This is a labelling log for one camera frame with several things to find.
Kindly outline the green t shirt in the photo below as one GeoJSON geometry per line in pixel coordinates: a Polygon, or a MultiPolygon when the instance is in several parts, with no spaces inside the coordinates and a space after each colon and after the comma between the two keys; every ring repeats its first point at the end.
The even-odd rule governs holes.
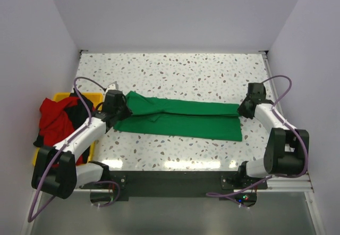
{"type": "Polygon", "coordinates": [[[130,133],[242,141],[238,104],[126,96],[132,115],[114,126],[130,133]]]}

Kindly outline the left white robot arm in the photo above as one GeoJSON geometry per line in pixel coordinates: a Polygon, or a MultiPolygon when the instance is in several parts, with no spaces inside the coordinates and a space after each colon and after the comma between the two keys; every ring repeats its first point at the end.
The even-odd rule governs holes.
{"type": "Polygon", "coordinates": [[[107,187],[111,178],[108,165],[90,161],[77,166],[76,162],[95,140],[131,115],[125,95],[119,90],[107,90],[100,111],[92,112],[91,118],[66,139],[38,150],[32,187],[61,199],[85,184],[107,187]]]}

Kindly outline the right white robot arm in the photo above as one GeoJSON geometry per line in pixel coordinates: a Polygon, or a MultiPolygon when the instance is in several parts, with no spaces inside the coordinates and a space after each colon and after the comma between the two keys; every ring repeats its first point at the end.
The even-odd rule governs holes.
{"type": "Polygon", "coordinates": [[[263,83],[249,83],[245,99],[238,108],[239,115],[256,119],[269,133],[263,158],[242,163],[237,184],[250,188],[256,178],[270,175],[298,178],[308,169],[309,133],[297,129],[277,112],[274,102],[266,98],[263,83]]]}

